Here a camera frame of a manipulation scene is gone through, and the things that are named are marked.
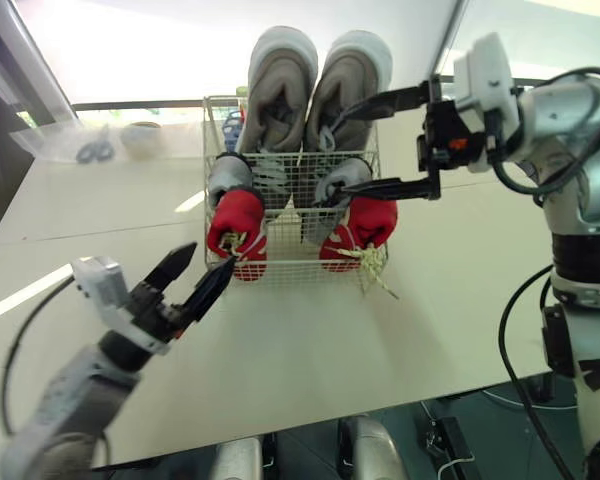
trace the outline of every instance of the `sneaker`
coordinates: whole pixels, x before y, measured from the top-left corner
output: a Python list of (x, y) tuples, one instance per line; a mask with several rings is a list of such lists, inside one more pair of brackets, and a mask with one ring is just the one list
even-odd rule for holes
[(232, 188), (251, 188), (252, 177), (249, 162), (242, 155), (229, 152), (218, 155), (211, 167), (207, 186), (211, 207), (216, 208), (222, 196)]
[[(247, 114), (236, 151), (299, 152), (317, 75), (318, 54), (309, 37), (283, 26), (264, 32), (251, 54)], [(267, 209), (287, 205), (295, 163), (284, 157), (254, 160), (253, 186)]]
[[(262, 262), (267, 259), (264, 200), (249, 187), (229, 189), (218, 202), (207, 234), (207, 246), (220, 258), (229, 255), (239, 262)], [(266, 265), (236, 267), (234, 275), (245, 281), (259, 279)]]
[[(391, 81), (392, 69), (393, 61), (389, 47), (374, 33), (354, 30), (339, 37), (331, 46), (322, 78), (313, 95), (305, 128), (304, 151), (364, 150), (373, 122), (348, 120), (336, 131), (332, 131), (331, 126), (348, 107), (386, 90)], [(347, 155), (302, 157), (293, 185), (294, 206), (315, 206), (316, 188), (320, 180), (347, 158)], [(315, 231), (316, 229), (308, 228), (306, 224), (318, 222), (313, 215), (303, 215), (303, 230)], [(319, 245), (324, 237), (308, 236), (305, 239)]]
[(333, 211), (302, 214), (302, 238), (321, 245), (338, 224), (350, 200), (348, 196), (338, 197), (337, 189), (368, 182), (371, 177), (371, 166), (367, 162), (359, 157), (350, 157), (321, 178), (315, 188), (313, 205)]
[(376, 200), (355, 197), (345, 210), (336, 228), (329, 234), (320, 249), (320, 260), (342, 260), (342, 263), (323, 263), (332, 272), (345, 272), (358, 268), (360, 262), (338, 250), (359, 251), (378, 248), (387, 241), (398, 222), (398, 205), (395, 200)]

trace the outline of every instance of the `plastic bag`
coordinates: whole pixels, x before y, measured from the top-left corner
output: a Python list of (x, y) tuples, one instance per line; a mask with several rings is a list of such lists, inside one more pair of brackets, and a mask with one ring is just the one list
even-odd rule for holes
[(201, 155), (200, 128), (140, 122), (125, 127), (87, 126), (79, 120), (12, 133), (37, 159), (57, 163), (159, 160)]

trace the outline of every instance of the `shoe sole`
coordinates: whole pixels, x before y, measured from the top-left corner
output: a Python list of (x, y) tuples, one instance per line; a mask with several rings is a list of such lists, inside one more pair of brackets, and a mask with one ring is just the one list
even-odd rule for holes
[(378, 91), (389, 88), (393, 73), (393, 59), (387, 44), (375, 33), (365, 30), (351, 30), (338, 37), (327, 54), (325, 70), (331, 59), (346, 50), (355, 50), (364, 53), (373, 62), (378, 75)]
[(265, 31), (251, 53), (249, 63), (249, 85), (252, 85), (254, 76), (260, 69), (267, 56), (281, 49), (289, 49), (296, 52), (305, 61), (309, 70), (309, 85), (313, 90), (313, 85), (318, 77), (318, 53), (311, 39), (296, 28), (277, 26), (271, 27)]

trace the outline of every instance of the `metal leg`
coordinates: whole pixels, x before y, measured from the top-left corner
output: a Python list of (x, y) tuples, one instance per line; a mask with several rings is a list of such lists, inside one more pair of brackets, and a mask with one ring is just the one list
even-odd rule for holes
[(209, 480), (263, 480), (261, 439), (250, 437), (219, 445)]
[(395, 444), (384, 426), (367, 416), (338, 424), (338, 473), (353, 480), (408, 480)]

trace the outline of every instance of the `gray shoe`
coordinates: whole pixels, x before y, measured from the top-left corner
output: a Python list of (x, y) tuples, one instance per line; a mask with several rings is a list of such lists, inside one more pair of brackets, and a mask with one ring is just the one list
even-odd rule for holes
[[(279, 26), (262, 34), (251, 54), (247, 116), (236, 151), (299, 152), (317, 74), (318, 55), (304, 33)], [(251, 160), (253, 186), (265, 207), (284, 208), (291, 196), (294, 157)]]
[[(313, 94), (303, 150), (325, 153), (363, 151), (373, 122), (348, 120), (335, 131), (331, 126), (348, 107), (386, 90), (392, 69), (389, 47), (376, 34), (354, 30), (339, 37), (329, 50), (322, 78)], [(322, 195), (316, 191), (321, 180), (351, 157), (356, 155), (303, 156), (293, 183), (294, 206), (316, 206), (316, 199)], [(355, 175), (350, 178), (364, 180)], [(321, 244), (323, 233), (329, 233), (337, 220), (333, 215), (303, 215), (304, 238)]]

